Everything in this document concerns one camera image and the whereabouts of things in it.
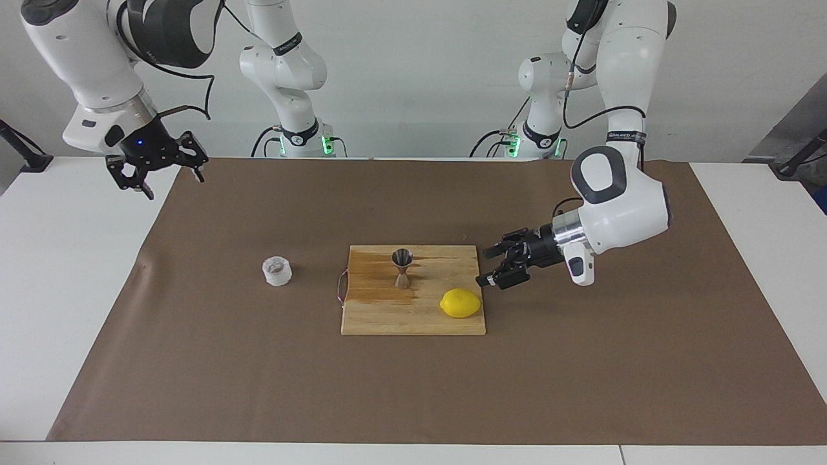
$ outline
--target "cutting board handle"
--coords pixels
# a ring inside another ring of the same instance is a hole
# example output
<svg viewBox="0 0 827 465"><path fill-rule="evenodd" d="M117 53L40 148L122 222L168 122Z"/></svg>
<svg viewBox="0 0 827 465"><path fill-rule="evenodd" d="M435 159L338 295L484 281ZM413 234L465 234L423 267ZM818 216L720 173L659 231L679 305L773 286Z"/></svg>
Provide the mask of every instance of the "cutting board handle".
<svg viewBox="0 0 827 465"><path fill-rule="evenodd" d="M347 276L347 268L339 275L339 284L336 286L336 299L339 300L339 304L342 305L342 309L345 309L345 298L347 297L347 288L345 288L345 293L342 294L342 281L345 280Z"/></svg>

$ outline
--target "yellow lemon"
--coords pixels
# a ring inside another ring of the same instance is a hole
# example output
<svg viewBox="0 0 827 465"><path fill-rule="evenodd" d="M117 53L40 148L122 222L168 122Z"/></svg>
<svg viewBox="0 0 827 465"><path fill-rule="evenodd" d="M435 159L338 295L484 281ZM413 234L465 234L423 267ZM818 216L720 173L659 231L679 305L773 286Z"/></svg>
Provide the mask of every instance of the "yellow lemon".
<svg viewBox="0 0 827 465"><path fill-rule="evenodd" d="M480 311L482 301L468 289L451 289L439 301L439 308L454 318L468 318Z"/></svg>

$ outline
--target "small white container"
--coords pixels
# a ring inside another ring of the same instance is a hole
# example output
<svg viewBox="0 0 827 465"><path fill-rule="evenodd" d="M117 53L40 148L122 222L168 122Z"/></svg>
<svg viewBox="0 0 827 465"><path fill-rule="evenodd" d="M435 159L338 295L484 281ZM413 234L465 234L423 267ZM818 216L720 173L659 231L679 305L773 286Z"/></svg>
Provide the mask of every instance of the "small white container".
<svg viewBox="0 0 827 465"><path fill-rule="evenodd" d="M264 260L264 263L261 264L261 270L264 272L264 277L269 285L285 285L293 277L290 262L283 256L272 256Z"/></svg>

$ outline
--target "table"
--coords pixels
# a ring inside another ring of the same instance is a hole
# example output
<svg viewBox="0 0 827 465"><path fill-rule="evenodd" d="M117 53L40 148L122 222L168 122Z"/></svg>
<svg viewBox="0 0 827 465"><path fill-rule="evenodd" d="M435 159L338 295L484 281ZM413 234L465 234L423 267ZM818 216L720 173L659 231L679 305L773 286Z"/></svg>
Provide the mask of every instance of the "table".
<svg viewBox="0 0 827 465"><path fill-rule="evenodd" d="M827 217L798 184L776 180L764 165L692 168L827 397ZM148 202L114 189L100 159L59 157L44 174L20 175L0 197L0 439L22 441L0 443L0 463L827 463L827 447L39 443L174 176L153 173L156 201Z"/></svg>

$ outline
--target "jigger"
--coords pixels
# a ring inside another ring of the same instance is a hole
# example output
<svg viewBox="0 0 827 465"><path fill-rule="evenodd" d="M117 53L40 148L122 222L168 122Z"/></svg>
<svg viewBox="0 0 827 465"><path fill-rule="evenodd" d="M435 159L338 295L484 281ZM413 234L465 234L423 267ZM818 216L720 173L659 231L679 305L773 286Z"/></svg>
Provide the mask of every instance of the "jigger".
<svg viewBox="0 0 827 465"><path fill-rule="evenodd" d="M396 276L396 289L408 289L411 286L411 280L408 278L408 267L414 262L413 258L414 255L408 249L399 249L391 256L396 269L399 270L399 275Z"/></svg>

